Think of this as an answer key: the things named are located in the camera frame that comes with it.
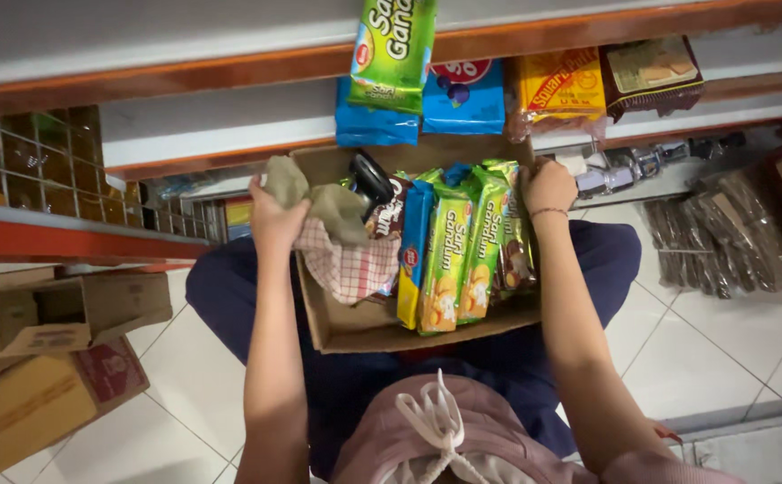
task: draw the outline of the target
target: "black object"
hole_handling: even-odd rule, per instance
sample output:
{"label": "black object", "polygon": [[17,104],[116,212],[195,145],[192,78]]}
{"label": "black object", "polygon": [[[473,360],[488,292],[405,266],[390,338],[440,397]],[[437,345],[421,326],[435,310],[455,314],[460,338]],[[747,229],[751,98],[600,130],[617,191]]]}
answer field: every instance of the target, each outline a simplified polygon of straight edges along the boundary
{"label": "black object", "polygon": [[349,162],[349,172],[354,179],[352,191],[367,202],[367,212],[361,217],[366,222],[376,207],[391,202],[393,185],[385,170],[364,150],[355,152]]}

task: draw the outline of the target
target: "red logo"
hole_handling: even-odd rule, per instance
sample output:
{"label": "red logo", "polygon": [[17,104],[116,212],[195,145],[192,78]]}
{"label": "red logo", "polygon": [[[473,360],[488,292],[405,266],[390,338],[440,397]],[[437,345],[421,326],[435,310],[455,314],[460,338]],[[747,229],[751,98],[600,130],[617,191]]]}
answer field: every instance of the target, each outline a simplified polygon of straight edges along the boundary
{"label": "red logo", "polygon": [[436,77],[445,76],[455,84],[473,84],[480,81],[493,65],[492,59],[466,60],[463,62],[448,62],[447,64],[431,65],[429,67]]}
{"label": "red logo", "polygon": [[358,65],[364,65],[369,61],[367,56],[369,55],[370,48],[367,47],[367,44],[361,44],[358,46],[358,50],[354,53],[354,60],[358,63]]}
{"label": "red logo", "polygon": [[403,263],[409,267],[418,265],[418,251],[411,247],[406,249],[406,251],[403,252]]}

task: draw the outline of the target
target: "blue package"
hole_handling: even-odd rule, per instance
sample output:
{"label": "blue package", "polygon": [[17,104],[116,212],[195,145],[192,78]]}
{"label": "blue package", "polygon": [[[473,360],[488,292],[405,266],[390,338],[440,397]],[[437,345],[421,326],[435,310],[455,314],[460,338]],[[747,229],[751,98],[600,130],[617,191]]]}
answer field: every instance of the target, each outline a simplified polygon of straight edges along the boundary
{"label": "blue package", "polygon": [[418,144],[418,115],[346,103],[352,78],[337,79],[337,144],[341,147]]}
{"label": "blue package", "polygon": [[445,184],[449,187],[459,186],[469,173],[471,173],[471,164],[462,164],[458,161],[454,163],[454,166],[445,170]]}
{"label": "blue package", "polygon": [[423,88],[423,131],[502,134],[503,82],[500,59],[431,65]]}

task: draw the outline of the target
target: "checkered cloth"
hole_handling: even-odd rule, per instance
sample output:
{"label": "checkered cloth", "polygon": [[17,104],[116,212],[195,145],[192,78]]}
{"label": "checkered cloth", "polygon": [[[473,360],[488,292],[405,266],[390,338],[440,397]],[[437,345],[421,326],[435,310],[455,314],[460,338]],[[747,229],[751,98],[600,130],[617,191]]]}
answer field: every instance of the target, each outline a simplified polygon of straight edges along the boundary
{"label": "checkered cloth", "polygon": [[334,299],[358,303],[399,271],[399,235],[370,240],[364,247],[332,242],[321,220],[308,218],[294,247],[310,274]]}

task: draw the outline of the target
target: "yellow package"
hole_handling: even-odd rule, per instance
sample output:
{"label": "yellow package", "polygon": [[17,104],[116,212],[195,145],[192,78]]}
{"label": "yellow package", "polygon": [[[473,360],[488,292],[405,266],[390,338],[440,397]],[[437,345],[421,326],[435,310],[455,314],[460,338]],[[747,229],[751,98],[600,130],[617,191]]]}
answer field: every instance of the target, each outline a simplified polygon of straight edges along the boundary
{"label": "yellow package", "polygon": [[606,96],[597,48],[517,57],[511,75],[518,103],[509,123],[514,141],[558,128],[603,138]]}

